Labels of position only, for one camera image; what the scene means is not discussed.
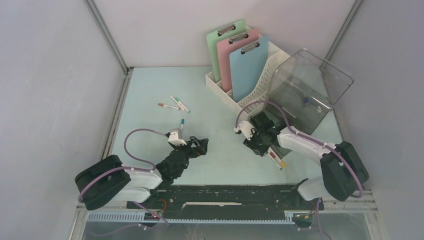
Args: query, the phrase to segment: transparent plastic container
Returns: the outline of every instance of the transparent plastic container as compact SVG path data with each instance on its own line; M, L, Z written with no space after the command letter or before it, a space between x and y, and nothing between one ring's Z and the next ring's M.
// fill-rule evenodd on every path
M353 83L349 73L301 49L274 71L267 99L282 107L290 125L310 135ZM265 109L283 120L274 107Z

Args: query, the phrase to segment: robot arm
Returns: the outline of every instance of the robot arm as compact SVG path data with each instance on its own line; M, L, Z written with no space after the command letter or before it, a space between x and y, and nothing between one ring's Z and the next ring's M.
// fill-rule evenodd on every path
M243 134L246 137L243 144L259 156L264 156L270 146L275 145L298 152L320 166L322 177L306 179L298 186L297 191L307 201L326 196L345 201L358 190L352 175L334 153L309 140L318 140L317 138L300 132L293 126L291 128L295 133L290 131L284 123L274 124L264 112L261 112L250 122L241 121L234 131L237 134ZM340 153L353 169L361 184L369 179L367 170L355 148L349 142L343 141L340 144L334 144L318 141Z
M173 129L166 136L173 151L156 165L155 170L138 171L134 167L125 167L117 155L111 155L78 174L75 183L80 192L94 183L83 194L87 210L101 208L110 201L142 203L151 196L151 190L167 187L181 177L189 166L189 159L206 155L208 151L207 138L191 136L189 141L184 141L180 129ZM107 172L110 173L94 181Z

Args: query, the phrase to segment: clipboard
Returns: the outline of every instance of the clipboard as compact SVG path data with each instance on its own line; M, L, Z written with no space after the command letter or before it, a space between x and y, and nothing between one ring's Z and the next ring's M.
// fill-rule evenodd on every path
M246 32L246 20L241 19L214 32L211 32L206 36L207 46L209 47L210 53L210 61L212 62L213 74L215 75L215 83L221 80L217 43L244 32Z
M229 37L216 44L218 52L219 71L221 74L222 90L228 92L233 89L231 84L230 54L259 39L259 28Z
M268 59L269 37L265 36L229 55L233 99L236 103L256 87Z

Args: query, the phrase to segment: white plastic basket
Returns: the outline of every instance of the white plastic basket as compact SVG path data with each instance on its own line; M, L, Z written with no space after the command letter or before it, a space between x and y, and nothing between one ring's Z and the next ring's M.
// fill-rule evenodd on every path
M268 88L270 87L271 77L279 65L285 60L290 58L290 55L278 48L273 43L269 43L268 47L268 60L266 61L265 67L263 68L262 74L257 81L254 90L245 98L239 102L233 100L233 90L229 92L223 91L223 84L221 81L215 83L214 72L211 71L206 75L206 86L218 96L236 115L240 113L242 108L247 104L257 101L266 100L268 94ZM255 114L259 113L264 109L263 103L253 104L248 107L245 112L240 115L240 120L249 120Z

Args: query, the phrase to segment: light blue table surface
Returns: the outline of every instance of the light blue table surface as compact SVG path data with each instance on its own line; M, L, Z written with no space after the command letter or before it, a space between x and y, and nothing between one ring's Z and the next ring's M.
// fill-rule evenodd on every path
M233 131L236 115L206 87L205 75L211 66L138 67L133 70L112 154L127 166L150 168L129 157L124 139L134 129L147 128L162 133L179 128L185 119L183 139L209 138L207 155L190 159L188 169L174 181L177 185L266 185L293 184L321 175L321 169L296 152L287 154L286 168L279 170L268 157L259 157L243 145L244 137ZM175 105L178 97L190 113L158 106ZM332 112L313 133L327 142L339 143L341 136ZM129 152L160 163L173 150L166 137L136 132L127 143Z

